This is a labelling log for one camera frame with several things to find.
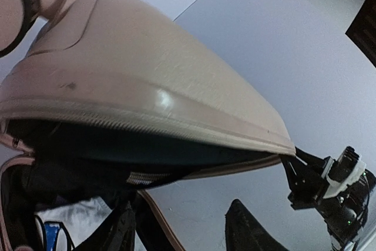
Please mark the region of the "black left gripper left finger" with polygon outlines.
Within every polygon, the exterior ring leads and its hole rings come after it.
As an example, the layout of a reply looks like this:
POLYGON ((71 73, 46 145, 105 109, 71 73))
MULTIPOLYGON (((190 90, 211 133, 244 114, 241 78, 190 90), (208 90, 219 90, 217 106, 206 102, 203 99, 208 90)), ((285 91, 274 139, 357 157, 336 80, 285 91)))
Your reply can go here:
POLYGON ((117 206, 105 221, 74 250, 134 250, 135 213, 130 202, 117 206))

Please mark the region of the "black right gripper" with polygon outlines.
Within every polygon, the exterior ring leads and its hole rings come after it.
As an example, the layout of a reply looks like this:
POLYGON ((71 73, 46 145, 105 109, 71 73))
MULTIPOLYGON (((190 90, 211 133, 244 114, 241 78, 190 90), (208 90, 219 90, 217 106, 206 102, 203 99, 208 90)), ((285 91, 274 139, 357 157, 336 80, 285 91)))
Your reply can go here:
MULTIPOLYGON (((326 160, 296 148, 294 156, 281 155, 290 194, 288 200, 294 210, 312 209, 324 187, 322 173, 326 160)), ((323 199, 317 210, 324 218, 330 235, 332 250, 358 246, 360 234, 368 220, 368 205, 375 189, 375 176, 363 174, 334 198, 323 199)))

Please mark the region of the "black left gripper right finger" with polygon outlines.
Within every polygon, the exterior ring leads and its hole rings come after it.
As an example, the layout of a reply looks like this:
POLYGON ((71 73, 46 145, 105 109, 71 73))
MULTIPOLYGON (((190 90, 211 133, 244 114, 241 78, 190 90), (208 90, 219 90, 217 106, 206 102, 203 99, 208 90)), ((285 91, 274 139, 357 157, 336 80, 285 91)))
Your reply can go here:
POLYGON ((234 199, 225 214, 226 250, 284 250, 239 199, 234 199))

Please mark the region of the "white t-shirt blue print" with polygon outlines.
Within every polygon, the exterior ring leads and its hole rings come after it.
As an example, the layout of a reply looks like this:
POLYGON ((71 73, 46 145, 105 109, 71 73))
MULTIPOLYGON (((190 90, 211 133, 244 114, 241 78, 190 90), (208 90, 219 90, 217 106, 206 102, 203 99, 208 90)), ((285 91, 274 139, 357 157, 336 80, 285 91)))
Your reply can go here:
POLYGON ((43 250, 74 250, 111 214, 100 197, 35 212, 43 250))

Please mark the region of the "pink hard-shell suitcase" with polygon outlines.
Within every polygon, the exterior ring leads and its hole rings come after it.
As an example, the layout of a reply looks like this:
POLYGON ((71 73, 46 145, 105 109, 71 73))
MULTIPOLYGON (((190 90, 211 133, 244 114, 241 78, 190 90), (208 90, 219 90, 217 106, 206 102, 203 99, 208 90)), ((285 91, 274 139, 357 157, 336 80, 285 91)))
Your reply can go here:
POLYGON ((183 250, 148 190, 294 156, 276 110, 141 0, 1 0, 1 56, 47 23, 1 83, 1 249, 43 250, 34 214, 130 202, 135 243, 183 250))

